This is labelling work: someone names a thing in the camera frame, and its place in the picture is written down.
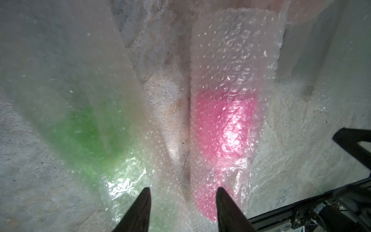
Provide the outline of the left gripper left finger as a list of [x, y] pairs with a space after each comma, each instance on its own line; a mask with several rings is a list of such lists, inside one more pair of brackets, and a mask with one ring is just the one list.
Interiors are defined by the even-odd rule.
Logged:
[[148, 232], [150, 212], [151, 191], [145, 187], [112, 232]]

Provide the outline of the bubble wrap sheet of yellow glass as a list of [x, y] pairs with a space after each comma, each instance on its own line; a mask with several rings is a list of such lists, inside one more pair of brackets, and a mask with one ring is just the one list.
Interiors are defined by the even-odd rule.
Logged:
[[335, 1], [318, 17], [289, 77], [274, 124], [287, 160], [281, 205], [367, 178], [368, 168], [333, 142], [341, 128], [371, 127], [371, 3]]

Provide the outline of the green glass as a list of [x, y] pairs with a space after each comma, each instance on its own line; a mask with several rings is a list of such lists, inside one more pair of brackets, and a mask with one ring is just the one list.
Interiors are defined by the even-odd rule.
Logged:
[[1, 91], [113, 224], [149, 187], [149, 231], [192, 231], [108, 1], [1, 1]]

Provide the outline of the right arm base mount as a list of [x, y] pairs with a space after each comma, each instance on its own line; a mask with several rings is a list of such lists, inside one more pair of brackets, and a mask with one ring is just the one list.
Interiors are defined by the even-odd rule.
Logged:
[[362, 222], [351, 215], [340, 203], [327, 201], [301, 201], [293, 205], [291, 229], [313, 232], [315, 227], [325, 232], [369, 232], [370, 222]]

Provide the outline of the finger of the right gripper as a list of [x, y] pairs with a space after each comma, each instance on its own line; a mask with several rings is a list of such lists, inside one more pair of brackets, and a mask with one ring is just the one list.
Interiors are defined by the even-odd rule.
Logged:
[[371, 169], [371, 153], [363, 148], [360, 142], [371, 142], [371, 130], [341, 128], [332, 140], [369, 170]]

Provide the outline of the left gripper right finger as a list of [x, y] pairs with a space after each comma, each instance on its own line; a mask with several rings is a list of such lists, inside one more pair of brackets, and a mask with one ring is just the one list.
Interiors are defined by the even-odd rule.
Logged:
[[256, 232], [253, 225], [222, 187], [217, 189], [216, 207], [219, 232]]

